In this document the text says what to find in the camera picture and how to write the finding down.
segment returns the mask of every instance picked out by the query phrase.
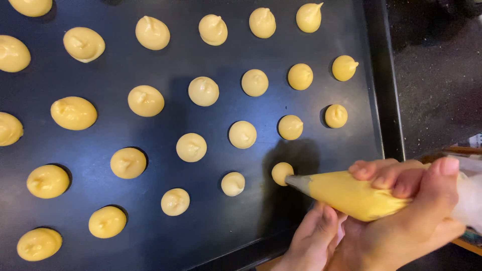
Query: baking tray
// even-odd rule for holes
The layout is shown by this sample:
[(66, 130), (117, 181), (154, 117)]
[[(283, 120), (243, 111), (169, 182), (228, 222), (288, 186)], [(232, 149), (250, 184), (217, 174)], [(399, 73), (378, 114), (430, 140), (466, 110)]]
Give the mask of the baking tray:
[[(281, 255), (311, 200), (289, 187), (276, 185), (272, 167), (289, 162), (298, 174), (347, 169), (355, 160), (384, 156), (403, 159), (402, 133), (393, 80), (387, 15), (383, 0), (328, 0), (322, 23), (312, 34), (295, 23), (297, 9), (310, 0), (71, 0), (54, 3), (41, 18), (17, 13), (0, 1), (0, 34), (19, 38), (32, 61), (18, 73), (0, 72), (0, 110), (16, 116), (25, 135), (0, 148), (0, 270), (19, 271), (148, 271), (243, 270)], [(249, 30), (248, 18), (269, 7), (277, 29), (269, 39)], [(228, 39), (210, 46), (199, 37), (198, 23), (207, 14), (222, 16)], [(160, 51), (142, 47), (135, 38), (144, 15), (163, 21), (171, 41)], [(62, 38), (72, 27), (89, 27), (106, 42), (105, 52), (84, 64), (65, 51)], [(348, 54), (360, 65), (352, 79), (335, 80), (333, 60)], [(286, 76), (297, 63), (308, 64), (313, 84), (304, 91), (290, 88)], [(249, 69), (263, 70), (269, 88), (249, 97), (240, 80)], [(194, 105), (190, 81), (208, 76), (219, 85), (218, 101)], [(157, 116), (132, 113), (127, 94), (151, 85), (165, 98)], [(96, 123), (70, 131), (54, 123), (51, 104), (80, 96), (98, 110)], [(342, 104), (348, 122), (330, 129), (322, 121), (328, 105)], [(305, 123), (298, 140), (285, 141), (278, 120), (294, 114)], [(249, 149), (230, 145), (228, 128), (246, 120), (257, 129)], [(180, 160), (175, 145), (185, 133), (198, 133), (208, 150), (196, 163)], [(147, 153), (148, 166), (138, 178), (120, 179), (111, 172), (112, 154), (124, 147)], [(72, 184), (61, 196), (32, 196), (25, 181), (38, 166), (58, 163), (69, 169)], [(230, 171), (246, 178), (244, 192), (228, 197), (220, 179)], [(183, 188), (189, 209), (169, 217), (161, 197)], [(117, 204), (125, 208), (125, 229), (109, 239), (89, 233), (95, 210)], [(46, 226), (63, 236), (52, 257), (27, 262), (16, 253), (18, 239)]]

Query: oval dough blob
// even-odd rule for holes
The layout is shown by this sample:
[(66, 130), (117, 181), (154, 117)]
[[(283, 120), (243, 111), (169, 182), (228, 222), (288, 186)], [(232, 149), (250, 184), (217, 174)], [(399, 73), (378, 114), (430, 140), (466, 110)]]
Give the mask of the oval dough blob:
[(241, 87), (244, 92), (252, 97), (261, 96), (268, 89), (268, 77), (263, 71), (251, 69), (241, 79)]
[(67, 53), (73, 58), (88, 63), (104, 52), (106, 43), (94, 30), (86, 27), (75, 27), (65, 33), (64, 46)]
[(296, 90), (305, 90), (313, 82), (313, 71), (306, 64), (296, 64), (288, 72), (288, 82)]
[(146, 164), (146, 156), (135, 148), (120, 149), (110, 159), (110, 169), (122, 179), (133, 179), (141, 175)]
[(321, 24), (321, 4), (304, 4), (296, 13), (296, 23), (301, 31), (313, 33)]
[(19, 13), (29, 17), (47, 14), (52, 8), (52, 0), (8, 0)]
[(127, 102), (131, 110), (142, 117), (153, 117), (164, 108), (164, 97), (151, 86), (137, 86), (129, 92)]
[(211, 78), (201, 76), (195, 78), (187, 89), (189, 98), (198, 106), (208, 107), (219, 98), (219, 87)]
[(166, 47), (171, 39), (167, 26), (160, 20), (149, 16), (144, 16), (137, 22), (135, 36), (142, 46), (151, 50)]
[(0, 35), (0, 69), (7, 72), (18, 72), (30, 64), (30, 52), (18, 39)]
[(224, 194), (234, 197), (239, 195), (244, 190), (244, 176), (239, 172), (231, 172), (224, 176), (221, 180), (221, 189)]
[(249, 28), (258, 38), (267, 39), (276, 30), (276, 21), (268, 8), (255, 9), (249, 16)]
[(249, 122), (236, 122), (229, 129), (229, 141), (239, 149), (247, 149), (256, 141), (256, 129)]
[(183, 135), (176, 144), (179, 158), (186, 162), (197, 162), (206, 154), (207, 144), (202, 136), (189, 133)]
[(342, 55), (333, 62), (333, 76), (339, 81), (346, 81), (353, 77), (358, 67), (358, 62), (348, 55)]
[(98, 238), (110, 238), (119, 234), (125, 227), (127, 217), (117, 207), (106, 206), (95, 211), (89, 219), (89, 231)]
[(205, 43), (218, 46), (228, 38), (228, 27), (221, 16), (209, 14), (199, 22), (199, 34)]
[(303, 122), (295, 115), (287, 115), (281, 118), (278, 131), (284, 139), (295, 140), (303, 132)]
[(80, 97), (65, 97), (55, 101), (50, 114), (60, 127), (69, 130), (87, 129), (97, 120), (95, 107)]
[(20, 237), (18, 255), (27, 261), (40, 261), (55, 254), (62, 246), (62, 237), (54, 230), (37, 228)]
[(189, 207), (189, 194), (181, 188), (167, 191), (161, 199), (162, 211), (168, 216), (178, 216)]
[(347, 110), (341, 105), (330, 105), (325, 113), (326, 124), (332, 128), (340, 128), (347, 123)]
[(285, 162), (276, 164), (276, 166), (274, 166), (273, 170), (271, 171), (271, 176), (273, 177), (273, 180), (281, 186), (287, 186), (287, 184), (284, 182), (284, 179), (286, 178), (286, 176), (294, 174), (295, 172), (293, 171), (293, 167)]
[(70, 183), (67, 172), (56, 165), (34, 169), (27, 178), (27, 189), (32, 195), (51, 199), (62, 195)]
[(9, 113), (0, 112), (0, 146), (8, 146), (24, 135), (21, 122)]

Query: piping bag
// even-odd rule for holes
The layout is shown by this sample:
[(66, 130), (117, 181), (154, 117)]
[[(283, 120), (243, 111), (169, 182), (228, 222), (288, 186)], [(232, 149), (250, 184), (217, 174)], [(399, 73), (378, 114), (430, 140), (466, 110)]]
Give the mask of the piping bag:
[[(482, 161), (456, 158), (460, 160), (457, 179), (459, 201), (451, 217), (482, 232)], [(412, 201), (393, 197), (391, 190), (374, 189), (371, 181), (356, 180), (348, 171), (291, 175), (285, 178), (285, 182), (315, 200), (366, 222), (395, 214)]]

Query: hand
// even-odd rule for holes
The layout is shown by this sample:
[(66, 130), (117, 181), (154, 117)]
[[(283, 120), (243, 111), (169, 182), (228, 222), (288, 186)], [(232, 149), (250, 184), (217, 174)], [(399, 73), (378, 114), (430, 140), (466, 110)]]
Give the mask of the hand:
[(458, 201), (458, 166), (453, 158), (440, 158), (429, 169), (414, 161), (356, 162), (349, 171), (357, 179), (374, 179), (373, 187), (414, 199), (398, 213), (374, 222), (349, 217), (327, 270), (394, 271), (462, 235), (465, 225), (449, 218)]
[(343, 237), (338, 214), (324, 203), (316, 202), (293, 236), (290, 248), (272, 271), (321, 271)]

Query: dark granite countertop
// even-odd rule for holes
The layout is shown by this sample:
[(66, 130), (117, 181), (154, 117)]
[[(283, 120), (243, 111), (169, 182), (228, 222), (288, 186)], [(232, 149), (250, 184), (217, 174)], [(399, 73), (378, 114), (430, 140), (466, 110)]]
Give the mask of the dark granite countertop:
[(407, 159), (482, 132), (482, 18), (433, 0), (387, 8)]

